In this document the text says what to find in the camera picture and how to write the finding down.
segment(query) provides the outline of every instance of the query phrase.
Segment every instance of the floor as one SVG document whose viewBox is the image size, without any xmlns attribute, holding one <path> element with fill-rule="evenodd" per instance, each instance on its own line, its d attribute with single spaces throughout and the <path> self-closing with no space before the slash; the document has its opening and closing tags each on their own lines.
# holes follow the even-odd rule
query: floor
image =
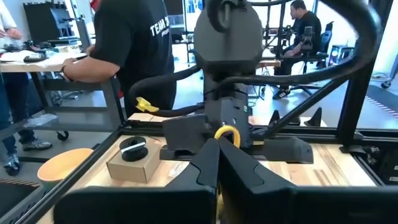
<svg viewBox="0 0 398 224">
<path fill-rule="evenodd" d="M 186 68 L 186 65 L 177 65 L 176 70 L 182 70 Z M 294 73 L 299 73 L 302 69 L 302 65 L 297 64 L 294 67 Z M 175 108 L 181 108 L 187 105 L 193 105 L 201 102 L 203 99 L 202 90 L 203 81 L 200 80 L 200 73 L 194 74 L 187 79 L 179 81 L 177 98 L 175 101 Z M 323 120 L 329 127 L 336 127 L 340 116 L 343 99 L 345 96 L 346 83 L 330 93 L 326 98 L 322 99 L 315 106 L 304 112 L 302 116 L 312 116 L 318 107 L 323 108 Z M 398 90 L 398 83 L 394 82 L 390 91 Z M 270 116 L 274 110 L 279 110 L 281 116 L 288 113 L 290 110 L 299 105 L 302 101 L 308 98 L 308 95 L 304 92 L 295 91 L 289 95 L 288 98 L 283 100 L 272 100 L 272 94 L 276 89 L 267 86 L 264 94 L 266 100 L 252 100 L 250 105 L 253 105 L 253 113 L 257 116 Z M 103 94 L 100 91 L 95 91 L 87 95 L 80 95 L 76 100 L 65 102 L 65 106 L 106 106 L 103 98 Z M 369 102 L 365 101 L 363 105 L 363 113 L 359 120 L 358 126 L 360 128 L 398 128 L 398 119 L 394 118 L 385 111 L 375 107 Z M 67 141 L 61 142 L 57 139 L 57 135 L 54 131 L 36 131 L 36 136 L 45 141 L 53 143 L 53 148 L 43 152 L 22 152 L 19 150 L 20 156 L 30 157 L 46 157 L 51 158 L 57 154 L 65 152 L 67 150 L 81 148 L 81 147 L 93 147 L 94 145 L 101 143 L 110 133 L 82 133 L 72 132 Z M 5 149 L 3 145 L 0 146 L 0 163 L 5 161 Z M 35 163 L 23 163 L 20 174 L 16 177 L 17 179 L 29 180 L 38 182 L 36 173 L 41 164 Z M 0 169 L 0 178 L 10 177 Z"/>
</svg>

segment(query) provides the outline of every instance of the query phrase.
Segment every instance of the workbench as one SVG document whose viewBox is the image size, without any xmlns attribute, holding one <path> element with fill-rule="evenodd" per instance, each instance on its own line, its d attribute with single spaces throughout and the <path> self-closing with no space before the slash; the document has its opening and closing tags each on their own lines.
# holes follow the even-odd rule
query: workbench
<svg viewBox="0 0 398 224">
<path fill-rule="evenodd" d="M 150 114 L 134 114 L 130 120 L 163 121 L 165 118 L 154 117 Z M 250 117 L 253 125 L 265 125 L 269 120 L 262 117 Z M 89 186 L 103 187 L 162 187 L 184 170 L 188 162 L 161 161 L 148 184 L 138 184 L 113 180 L 109 176 L 106 162 L 113 158 L 119 151 L 119 143 L 129 136 L 121 136 L 113 145 L 81 176 L 69 191 L 82 189 Z M 165 144 L 164 138 L 149 137 L 159 147 Z M 312 144 L 313 164 L 287 164 L 286 162 L 260 163 L 276 174 L 297 185 L 316 186 L 376 186 L 371 178 L 362 170 L 361 166 L 350 154 L 343 154 L 339 145 Z M 38 222 L 39 224 L 53 223 L 52 209 L 50 209 Z"/>
<path fill-rule="evenodd" d="M 112 132 L 124 121 L 123 111 L 117 94 L 118 88 L 116 78 L 112 78 L 110 81 L 103 83 L 66 82 L 64 79 L 43 78 L 43 73 L 59 72 L 65 59 L 78 58 L 84 55 L 85 54 L 57 53 L 49 59 L 37 63 L 0 63 L 0 71 L 3 73 L 30 73 L 40 101 L 44 107 L 44 111 L 58 116 L 58 119 L 35 127 L 34 129 Z M 107 107 L 71 107 L 54 106 L 52 104 L 50 97 L 51 91 L 81 90 L 102 90 Z"/>
</svg>

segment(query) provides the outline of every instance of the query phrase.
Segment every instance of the caster wheel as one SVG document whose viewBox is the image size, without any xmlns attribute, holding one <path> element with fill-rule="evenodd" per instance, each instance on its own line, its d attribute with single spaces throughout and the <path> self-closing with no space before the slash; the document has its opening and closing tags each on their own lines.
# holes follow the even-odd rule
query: caster wheel
<svg viewBox="0 0 398 224">
<path fill-rule="evenodd" d="M 69 138 L 69 132 L 64 131 L 64 134 L 57 132 L 57 138 L 61 141 L 66 141 Z"/>
<path fill-rule="evenodd" d="M 381 84 L 381 88 L 386 89 L 391 87 L 391 81 L 385 81 L 384 83 Z"/>
<path fill-rule="evenodd" d="M 10 175 L 11 177 L 15 177 L 16 175 L 18 175 L 19 174 L 19 171 L 20 171 L 20 167 L 19 167 L 19 164 L 18 163 L 14 163 L 14 165 L 16 166 L 16 167 L 11 167 L 11 166 L 6 166 L 6 167 L 4 167 L 4 169 L 6 170 L 6 173 L 8 174 L 8 175 Z"/>
</svg>

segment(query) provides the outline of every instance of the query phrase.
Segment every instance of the person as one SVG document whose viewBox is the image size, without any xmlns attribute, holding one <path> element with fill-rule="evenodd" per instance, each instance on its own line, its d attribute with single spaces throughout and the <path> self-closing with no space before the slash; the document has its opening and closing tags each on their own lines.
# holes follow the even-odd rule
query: person
<svg viewBox="0 0 398 224">
<path fill-rule="evenodd" d="M 284 59 L 279 68 L 275 68 L 274 75 L 291 75 L 292 67 L 295 63 L 301 61 L 299 58 L 302 52 L 302 36 L 306 27 L 312 27 L 312 50 L 308 56 L 316 55 L 320 50 L 321 42 L 321 22 L 318 17 L 311 11 L 307 10 L 303 0 L 294 0 L 290 5 L 290 15 L 295 19 L 293 30 L 296 31 L 294 44 L 283 50 L 285 57 L 297 57 Z M 289 86 L 280 86 L 278 92 L 274 95 L 274 100 L 279 100 L 289 95 Z"/>
<path fill-rule="evenodd" d="M 96 43 L 89 55 L 63 64 L 63 74 L 80 82 L 102 82 L 115 74 L 124 94 L 126 115 L 140 112 L 129 99 L 136 82 L 172 75 L 174 57 L 170 22 L 163 0 L 102 0 L 94 19 Z M 177 83 L 143 90 L 139 96 L 162 110 L 171 110 Z"/>
<path fill-rule="evenodd" d="M 0 38 L 19 40 L 22 34 L 16 29 L 16 23 L 12 19 L 7 7 L 0 0 Z M 10 111 L 14 123 L 29 117 L 27 110 L 27 91 L 29 79 L 26 73 L 3 73 L 0 77 L 0 129 L 10 126 Z M 32 130 L 19 131 L 19 142 L 24 151 L 45 150 L 52 147 L 49 142 L 41 141 L 34 136 Z M 6 170 L 14 170 L 13 175 L 18 174 L 19 160 L 16 150 L 16 139 L 10 136 L 3 141 L 7 149 L 8 161 L 4 164 Z"/>
</svg>

